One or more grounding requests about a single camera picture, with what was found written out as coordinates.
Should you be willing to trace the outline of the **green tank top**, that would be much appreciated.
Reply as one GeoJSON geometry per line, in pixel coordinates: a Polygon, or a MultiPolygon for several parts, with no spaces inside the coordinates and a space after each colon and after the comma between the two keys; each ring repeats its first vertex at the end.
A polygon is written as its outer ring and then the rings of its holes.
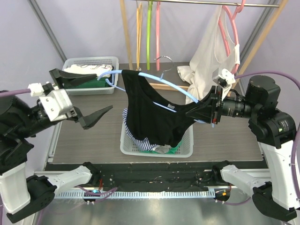
{"type": "MultiPolygon", "coordinates": [[[[180,141],[175,147],[172,147],[170,151],[166,154],[175,154],[178,148],[182,145],[182,141],[180,141]]],[[[149,153],[149,154],[157,154],[156,152],[153,151],[153,148],[156,147],[156,145],[153,145],[152,147],[146,147],[143,149],[139,149],[140,152],[143,153],[149,153]]]]}

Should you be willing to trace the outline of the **black tank top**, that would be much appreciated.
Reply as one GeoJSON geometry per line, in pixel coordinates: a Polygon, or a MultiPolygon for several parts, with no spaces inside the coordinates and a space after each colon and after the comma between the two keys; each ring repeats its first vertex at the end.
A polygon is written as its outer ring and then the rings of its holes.
{"type": "Polygon", "coordinates": [[[186,113],[196,106],[174,104],[152,88],[137,71],[121,72],[127,98],[127,128],[137,140],[147,138],[150,144],[175,147],[195,120],[186,113]]]}

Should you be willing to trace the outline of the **grey tank top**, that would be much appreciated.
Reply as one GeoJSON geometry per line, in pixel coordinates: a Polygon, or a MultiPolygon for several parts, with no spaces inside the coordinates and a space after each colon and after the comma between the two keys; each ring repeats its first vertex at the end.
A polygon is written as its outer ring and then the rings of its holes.
{"type": "Polygon", "coordinates": [[[166,154],[170,151],[171,146],[169,145],[164,145],[164,146],[156,146],[153,148],[153,151],[158,153],[158,154],[166,154]]]}

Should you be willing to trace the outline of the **light blue hanger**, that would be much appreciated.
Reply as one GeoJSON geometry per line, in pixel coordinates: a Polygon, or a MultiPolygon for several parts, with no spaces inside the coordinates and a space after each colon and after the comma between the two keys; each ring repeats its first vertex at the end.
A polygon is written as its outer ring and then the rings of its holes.
{"type": "MultiPolygon", "coordinates": [[[[144,72],[141,72],[141,69],[138,68],[137,70],[139,71],[139,75],[145,78],[150,78],[152,80],[158,81],[159,83],[149,83],[149,85],[156,89],[156,90],[172,90],[172,91],[179,91],[180,93],[184,94],[186,97],[188,97],[189,99],[191,99],[192,101],[194,101],[195,103],[199,102],[198,99],[196,99],[194,96],[192,96],[190,93],[188,93],[183,87],[180,87],[178,85],[175,85],[167,80],[164,79],[164,74],[168,71],[170,71],[173,67],[174,67],[174,62],[172,61],[172,59],[169,56],[165,56],[165,55],[161,55],[157,58],[155,58],[155,61],[158,61],[161,58],[166,58],[168,59],[171,63],[172,66],[170,69],[164,70],[161,73],[161,76],[159,78],[155,78],[154,75],[150,75],[144,72]]],[[[125,91],[125,89],[118,87],[117,85],[114,84],[114,78],[116,74],[120,74],[122,72],[122,70],[112,70],[112,71],[106,71],[103,72],[98,78],[97,80],[99,81],[102,77],[104,77],[105,75],[111,75],[112,81],[110,81],[108,78],[105,79],[105,82],[107,84],[109,84],[111,87],[117,88],[119,90],[125,91]]]]}

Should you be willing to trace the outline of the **yellow hanger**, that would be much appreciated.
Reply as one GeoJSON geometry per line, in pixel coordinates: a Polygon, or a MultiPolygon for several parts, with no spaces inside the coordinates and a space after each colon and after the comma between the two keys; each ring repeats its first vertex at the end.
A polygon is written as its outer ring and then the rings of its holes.
{"type": "Polygon", "coordinates": [[[143,5],[136,1],[136,70],[141,71],[140,68],[140,52],[141,52],[141,36],[142,36],[142,22],[143,22],[143,5]]]}

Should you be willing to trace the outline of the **lime green hanger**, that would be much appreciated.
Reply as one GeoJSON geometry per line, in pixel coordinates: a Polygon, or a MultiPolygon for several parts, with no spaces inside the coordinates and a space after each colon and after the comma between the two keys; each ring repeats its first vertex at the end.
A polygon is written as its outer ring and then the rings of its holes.
{"type": "Polygon", "coordinates": [[[146,36],[146,69],[150,70],[150,39],[153,1],[148,1],[147,9],[147,36],[146,36]]]}

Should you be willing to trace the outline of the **pink wavy hanger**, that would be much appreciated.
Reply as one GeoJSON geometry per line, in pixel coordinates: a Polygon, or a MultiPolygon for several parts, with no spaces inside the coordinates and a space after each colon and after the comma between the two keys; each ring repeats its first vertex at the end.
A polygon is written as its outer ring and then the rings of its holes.
{"type": "Polygon", "coordinates": [[[156,69],[160,70],[160,1],[157,1],[156,7],[156,69]]]}

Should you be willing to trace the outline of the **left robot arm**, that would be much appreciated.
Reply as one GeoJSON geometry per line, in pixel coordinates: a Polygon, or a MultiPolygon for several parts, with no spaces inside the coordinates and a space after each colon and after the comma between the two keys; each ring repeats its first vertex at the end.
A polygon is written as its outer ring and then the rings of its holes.
{"type": "Polygon", "coordinates": [[[82,128],[92,128],[111,107],[82,115],[65,90],[96,79],[96,74],[74,74],[60,69],[50,71],[53,82],[32,83],[24,90],[0,93],[0,197],[12,223],[17,223],[47,207],[55,196],[79,185],[95,187],[100,171],[85,162],[78,168],[55,177],[25,174],[28,139],[69,120],[82,128]]]}

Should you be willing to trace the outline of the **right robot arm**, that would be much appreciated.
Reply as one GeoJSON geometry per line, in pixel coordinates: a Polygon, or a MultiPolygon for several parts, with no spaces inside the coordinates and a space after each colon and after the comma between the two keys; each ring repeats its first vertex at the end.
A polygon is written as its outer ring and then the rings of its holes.
{"type": "Polygon", "coordinates": [[[208,95],[187,116],[217,124],[222,116],[245,118],[266,160],[270,181],[257,179],[229,161],[213,166],[212,181],[217,185],[232,184],[251,197],[255,207],[265,216],[283,222],[297,217],[300,190],[296,170],[297,142],[300,129],[294,119],[277,108],[280,87],[265,75],[252,76],[246,94],[224,97],[222,88],[213,86],[208,95]]]}

